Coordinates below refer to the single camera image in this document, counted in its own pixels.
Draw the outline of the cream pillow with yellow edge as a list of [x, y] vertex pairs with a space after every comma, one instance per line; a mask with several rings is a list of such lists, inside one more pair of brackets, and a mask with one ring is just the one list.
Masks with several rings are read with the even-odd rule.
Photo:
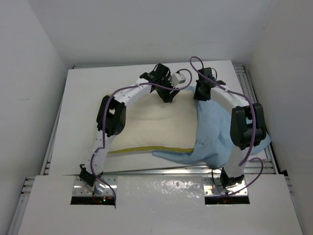
[[180, 91], [170, 103], [156, 93], [141, 97], [127, 108], [125, 128], [112, 141], [110, 153], [192, 152], [198, 125], [193, 95], [191, 90]]

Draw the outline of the light blue pillowcase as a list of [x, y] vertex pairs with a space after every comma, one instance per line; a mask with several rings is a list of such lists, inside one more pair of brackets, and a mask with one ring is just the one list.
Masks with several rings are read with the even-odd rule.
[[195, 100], [198, 115], [196, 142], [193, 152], [153, 151], [152, 155], [177, 164], [204, 163], [213, 168], [224, 166], [230, 156], [230, 114], [217, 102]]

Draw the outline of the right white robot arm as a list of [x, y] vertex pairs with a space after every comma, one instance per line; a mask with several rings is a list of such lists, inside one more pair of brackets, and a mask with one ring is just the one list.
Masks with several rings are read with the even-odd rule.
[[260, 103], [253, 103], [244, 94], [230, 90], [223, 81], [215, 80], [213, 70], [202, 68], [196, 71], [198, 80], [194, 99], [213, 100], [231, 115], [232, 148], [220, 174], [221, 186], [228, 188], [243, 181], [248, 157], [253, 148], [266, 138], [266, 125], [263, 106]]

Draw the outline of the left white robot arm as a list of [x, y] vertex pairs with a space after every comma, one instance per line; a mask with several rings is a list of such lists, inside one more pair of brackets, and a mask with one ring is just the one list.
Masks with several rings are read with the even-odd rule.
[[104, 169], [104, 161], [114, 138], [126, 125], [126, 111], [144, 95], [156, 91], [164, 103], [173, 101], [186, 81], [180, 73], [171, 73], [163, 64], [157, 64], [151, 72], [145, 72], [129, 87], [117, 89], [111, 95], [106, 95], [96, 118], [96, 140], [93, 154], [87, 163], [80, 165], [79, 175], [89, 188], [94, 188]]

